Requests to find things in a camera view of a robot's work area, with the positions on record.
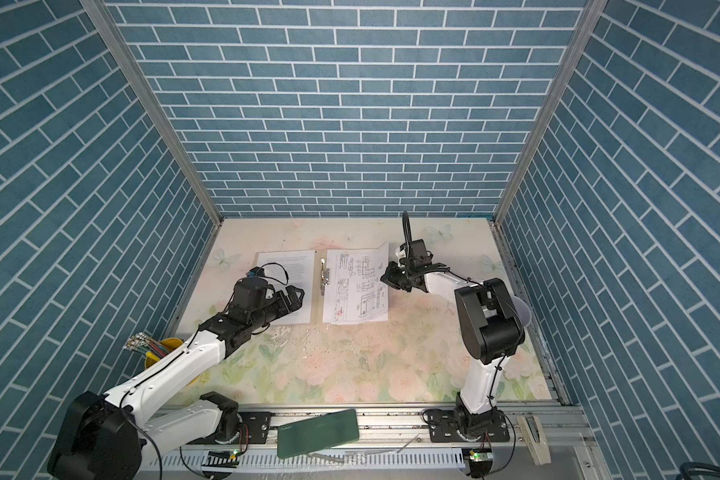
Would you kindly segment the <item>green phone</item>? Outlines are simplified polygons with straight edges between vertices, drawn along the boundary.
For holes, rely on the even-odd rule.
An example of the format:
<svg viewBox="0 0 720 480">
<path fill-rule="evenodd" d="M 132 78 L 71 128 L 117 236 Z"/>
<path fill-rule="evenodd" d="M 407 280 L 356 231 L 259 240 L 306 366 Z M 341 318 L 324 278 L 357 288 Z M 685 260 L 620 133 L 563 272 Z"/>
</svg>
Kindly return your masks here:
<svg viewBox="0 0 720 480">
<path fill-rule="evenodd" d="M 283 425 L 277 430 L 277 456 L 289 459 L 358 441 L 357 411 L 346 409 Z"/>
</svg>

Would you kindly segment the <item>metal folder clip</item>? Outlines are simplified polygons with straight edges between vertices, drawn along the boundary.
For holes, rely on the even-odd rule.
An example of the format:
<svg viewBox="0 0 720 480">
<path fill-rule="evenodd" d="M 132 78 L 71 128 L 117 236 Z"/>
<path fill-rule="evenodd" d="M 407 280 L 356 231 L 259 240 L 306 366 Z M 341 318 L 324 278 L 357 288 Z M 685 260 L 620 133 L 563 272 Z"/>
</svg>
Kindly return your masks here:
<svg viewBox="0 0 720 480">
<path fill-rule="evenodd" d="M 322 258 L 320 260 L 320 293 L 322 296 L 325 295 L 329 282 L 330 269 L 328 268 L 327 260 L 325 258 Z"/>
</svg>

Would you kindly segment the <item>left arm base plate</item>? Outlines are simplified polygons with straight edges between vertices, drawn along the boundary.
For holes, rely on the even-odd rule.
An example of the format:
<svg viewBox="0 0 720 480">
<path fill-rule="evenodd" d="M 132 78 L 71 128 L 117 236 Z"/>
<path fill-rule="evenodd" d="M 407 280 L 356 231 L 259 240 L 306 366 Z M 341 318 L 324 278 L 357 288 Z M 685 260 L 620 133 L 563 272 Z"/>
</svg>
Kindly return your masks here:
<svg viewBox="0 0 720 480">
<path fill-rule="evenodd" d="M 265 444 L 272 414 L 270 412 L 223 413 L 218 426 L 210 435 L 190 442 L 191 445 Z"/>
</svg>

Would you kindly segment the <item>coloured pencils bundle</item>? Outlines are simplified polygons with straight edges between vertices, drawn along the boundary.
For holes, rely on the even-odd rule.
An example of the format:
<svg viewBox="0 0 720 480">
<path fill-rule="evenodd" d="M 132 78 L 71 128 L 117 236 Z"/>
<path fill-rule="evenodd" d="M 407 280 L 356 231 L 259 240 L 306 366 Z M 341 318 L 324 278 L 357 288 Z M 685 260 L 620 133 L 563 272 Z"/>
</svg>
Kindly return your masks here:
<svg viewBox="0 0 720 480">
<path fill-rule="evenodd" d="M 143 332 L 139 332 L 131 336 L 125 343 L 124 349 L 127 351 L 139 353 L 145 356 L 146 340 L 152 338 Z"/>
</svg>

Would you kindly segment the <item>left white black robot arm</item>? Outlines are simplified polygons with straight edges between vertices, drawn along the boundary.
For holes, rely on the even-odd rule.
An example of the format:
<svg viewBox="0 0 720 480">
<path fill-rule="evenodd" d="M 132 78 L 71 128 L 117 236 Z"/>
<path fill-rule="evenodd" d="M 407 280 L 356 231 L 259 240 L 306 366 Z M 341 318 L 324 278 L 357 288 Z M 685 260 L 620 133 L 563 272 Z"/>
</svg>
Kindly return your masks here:
<svg viewBox="0 0 720 480">
<path fill-rule="evenodd" d="M 245 446 L 250 438 L 236 401 L 207 392 L 171 414 L 159 410 L 256 333 L 303 306 L 305 292 L 278 290 L 268 277 L 239 279 L 225 308 L 178 348 L 103 394 L 86 391 L 69 405 L 48 460 L 56 479 L 132 479 L 151 462 L 195 440 Z"/>
</svg>

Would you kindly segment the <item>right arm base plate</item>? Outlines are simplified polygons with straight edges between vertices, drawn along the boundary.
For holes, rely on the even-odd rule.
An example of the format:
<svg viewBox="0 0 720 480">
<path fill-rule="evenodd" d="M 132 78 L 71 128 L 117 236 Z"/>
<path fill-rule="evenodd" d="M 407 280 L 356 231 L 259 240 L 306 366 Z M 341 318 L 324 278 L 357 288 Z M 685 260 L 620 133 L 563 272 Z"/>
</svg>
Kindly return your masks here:
<svg viewBox="0 0 720 480">
<path fill-rule="evenodd" d="M 492 409 L 471 414 L 463 407 L 454 410 L 426 409 L 421 412 L 432 443 L 508 442 L 510 433 L 503 412 Z"/>
</svg>

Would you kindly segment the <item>yellow pencil cup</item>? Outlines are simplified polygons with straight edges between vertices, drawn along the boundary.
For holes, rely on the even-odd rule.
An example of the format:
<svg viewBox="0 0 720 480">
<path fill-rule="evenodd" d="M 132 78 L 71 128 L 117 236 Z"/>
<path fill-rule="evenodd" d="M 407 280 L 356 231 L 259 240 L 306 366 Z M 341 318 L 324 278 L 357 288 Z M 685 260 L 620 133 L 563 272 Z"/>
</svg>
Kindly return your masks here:
<svg viewBox="0 0 720 480">
<path fill-rule="evenodd" d="M 149 368 L 159 360 L 165 358 L 169 353 L 178 349 L 183 344 L 179 338 L 167 338 L 163 340 L 146 340 L 146 353 L 144 367 Z"/>
</svg>

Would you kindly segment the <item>printed text sheet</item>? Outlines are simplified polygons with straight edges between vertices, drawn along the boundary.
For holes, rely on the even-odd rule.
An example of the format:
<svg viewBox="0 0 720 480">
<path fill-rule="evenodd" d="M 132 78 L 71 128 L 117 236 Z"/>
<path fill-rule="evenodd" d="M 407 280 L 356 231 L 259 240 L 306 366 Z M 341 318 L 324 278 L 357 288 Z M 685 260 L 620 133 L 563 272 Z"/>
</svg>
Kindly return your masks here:
<svg viewBox="0 0 720 480">
<path fill-rule="evenodd" d="M 273 322 L 274 327 L 307 325 L 312 320 L 312 300 L 315 277 L 316 252 L 313 250 L 261 252 L 256 266 L 264 268 L 264 275 L 273 277 L 288 286 L 304 291 L 302 307 Z"/>
</svg>

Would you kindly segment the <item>beige paper folder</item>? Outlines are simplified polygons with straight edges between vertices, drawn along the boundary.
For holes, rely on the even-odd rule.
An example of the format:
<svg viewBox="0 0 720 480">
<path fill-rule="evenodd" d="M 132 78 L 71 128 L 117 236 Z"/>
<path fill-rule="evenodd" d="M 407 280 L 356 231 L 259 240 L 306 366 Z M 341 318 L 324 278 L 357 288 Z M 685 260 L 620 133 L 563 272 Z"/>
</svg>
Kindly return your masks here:
<svg viewBox="0 0 720 480">
<path fill-rule="evenodd" d="M 326 249 L 326 250 L 313 250 L 316 252 L 316 265 L 315 265 L 315 277 L 313 286 L 313 300 L 312 300 L 312 324 L 325 324 L 322 322 L 323 312 L 323 296 L 320 293 L 320 260 L 326 258 L 328 250 L 342 250 L 342 249 Z M 287 284 L 280 280 L 266 276 L 265 279 L 275 287 L 275 290 L 284 289 Z"/>
</svg>

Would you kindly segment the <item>technical drawing sheet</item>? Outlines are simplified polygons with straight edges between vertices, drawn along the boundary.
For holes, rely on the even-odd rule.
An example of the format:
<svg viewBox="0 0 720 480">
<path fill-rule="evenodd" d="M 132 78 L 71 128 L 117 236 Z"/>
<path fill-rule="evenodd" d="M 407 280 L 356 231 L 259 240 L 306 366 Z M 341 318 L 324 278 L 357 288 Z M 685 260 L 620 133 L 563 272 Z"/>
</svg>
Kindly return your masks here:
<svg viewBox="0 0 720 480">
<path fill-rule="evenodd" d="M 389 244 L 375 249 L 328 250 L 322 322 L 356 325 L 388 320 L 389 287 L 381 281 Z"/>
</svg>

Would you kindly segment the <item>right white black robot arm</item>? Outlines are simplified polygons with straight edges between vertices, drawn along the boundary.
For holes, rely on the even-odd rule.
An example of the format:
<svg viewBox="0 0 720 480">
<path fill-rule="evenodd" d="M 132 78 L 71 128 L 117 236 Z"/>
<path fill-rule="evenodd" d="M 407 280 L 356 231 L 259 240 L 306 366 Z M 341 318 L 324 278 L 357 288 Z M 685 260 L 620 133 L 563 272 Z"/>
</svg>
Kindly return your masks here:
<svg viewBox="0 0 720 480">
<path fill-rule="evenodd" d="M 461 339 L 472 358 L 457 396 L 456 419 L 465 430 L 497 418 L 496 395 L 505 363 L 524 342 L 532 319 L 527 304 L 511 295 L 499 278 L 477 281 L 434 262 L 425 242 L 414 240 L 408 230 L 381 281 L 396 290 L 417 289 L 454 303 Z"/>
</svg>

